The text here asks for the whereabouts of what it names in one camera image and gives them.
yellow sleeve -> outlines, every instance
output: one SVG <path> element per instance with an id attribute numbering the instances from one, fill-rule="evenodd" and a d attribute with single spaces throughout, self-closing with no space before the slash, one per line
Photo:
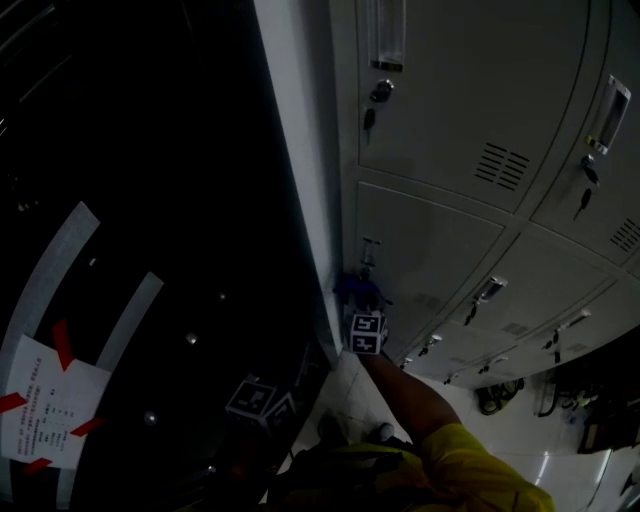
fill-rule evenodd
<path id="1" fill-rule="evenodd" d="M 553 512 L 551 497 L 490 455 L 460 424 L 446 425 L 420 444 L 425 473 L 442 498 L 469 510 Z"/>

floor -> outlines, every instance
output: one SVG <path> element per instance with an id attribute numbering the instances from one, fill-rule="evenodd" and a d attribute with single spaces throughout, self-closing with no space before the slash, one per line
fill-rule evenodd
<path id="1" fill-rule="evenodd" d="M 545 396 L 544 376 L 527 379 L 525 389 L 494 416 L 483 416 L 478 411 L 473 391 L 421 380 L 449 401 L 465 426 L 489 452 L 551 494 L 556 510 L 615 511 L 635 498 L 628 495 L 633 489 L 622 497 L 620 491 L 639 460 L 640 447 L 577 455 L 582 437 L 579 415 L 558 409 L 547 418 L 536 416 Z M 293 445 L 294 456 L 318 443 L 317 423 L 327 409 L 336 414 L 351 442 L 361 441 L 385 421 L 394 424 L 396 437 L 409 440 L 353 354 L 343 352 L 337 369 L 329 374 Z M 286 471 L 290 464 L 288 457 L 280 472 Z"/>

lock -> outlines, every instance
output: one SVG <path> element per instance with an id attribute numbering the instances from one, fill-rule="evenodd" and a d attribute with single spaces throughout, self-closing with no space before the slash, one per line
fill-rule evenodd
<path id="1" fill-rule="evenodd" d="M 369 94 L 369 99 L 374 103 L 386 103 L 393 92 L 393 83 L 391 80 L 380 80 L 376 88 Z"/>

sneaker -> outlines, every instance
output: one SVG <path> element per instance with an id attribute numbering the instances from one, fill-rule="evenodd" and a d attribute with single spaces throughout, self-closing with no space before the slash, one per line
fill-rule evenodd
<path id="1" fill-rule="evenodd" d="M 376 428 L 367 438 L 370 443 L 384 443 L 391 439 L 396 433 L 396 429 L 391 423 L 383 423 Z"/>

gray metal locker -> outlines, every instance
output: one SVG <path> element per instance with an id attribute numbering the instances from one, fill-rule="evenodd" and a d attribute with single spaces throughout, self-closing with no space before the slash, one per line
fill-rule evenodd
<path id="1" fill-rule="evenodd" d="M 454 312 L 452 320 L 465 322 L 475 299 L 492 277 L 505 280 L 507 285 L 490 299 L 477 302 L 476 314 L 469 325 L 507 333 L 513 339 L 562 314 L 608 278 L 572 254 L 521 234 L 485 281 Z"/>
<path id="2" fill-rule="evenodd" d="M 504 336 L 491 336 L 451 323 L 444 323 L 434 329 L 432 334 L 425 338 L 425 343 L 432 336 L 439 339 L 438 343 L 423 355 L 420 355 L 422 347 L 416 348 L 409 355 L 413 362 L 407 369 L 411 373 L 442 381 L 469 366 L 474 366 L 474 363 L 490 361 L 496 354 L 513 346 L 513 342 Z"/>
<path id="3" fill-rule="evenodd" d="M 360 165 L 514 211 L 570 100 L 589 2 L 403 5 L 357 4 L 362 122 L 377 111 Z"/>
<path id="4" fill-rule="evenodd" d="M 394 302 L 389 344 L 404 347 L 473 272 L 503 227 L 437 203 L 360 183 L 355 254 L 381 242 L 372 279 Z M 351 262 L 353 268 L 360 261 Z"/>
<path id="5" fill-rule="evenodd" d="M 639 311 L 640 284 L 619 281 L 587 306 L 567 313 L 541 333 L 502 354 L 504 360 L 491 365 L 482 376 L 465 371 L 457 385 L 487 386 L 548 370 L 556 366 L 556 349 L 560 350 L 560 364 L 568 363 L 634 328 L 640 321 Z M 556 329 L 559 329 L 558 343 L 545 349 Z"/>
<path id="6" fill-rule="evenodd" d="M 533 220 L 620 265 L 640 242 L 640 17 L 627 0 L 615 0 L 612 8 L 609 47 L 593 106 Z M 589 156 L 599 187 L 584 171 Z M 591 200 L 574 220 L 588 187 Z"/>
<path id="7" fill-rule="evenodd" d="M 584 313 L 589 316 L 575 323 Z M 527 343 L 542 347 L 552 338 L 555 329 L 563 326 L 559 332 L 559 346 L 561 363 L 566 363 L 613 341 L 639 323 L 640 283 L 622 280 L 585 307 L 563 316 Z"/>

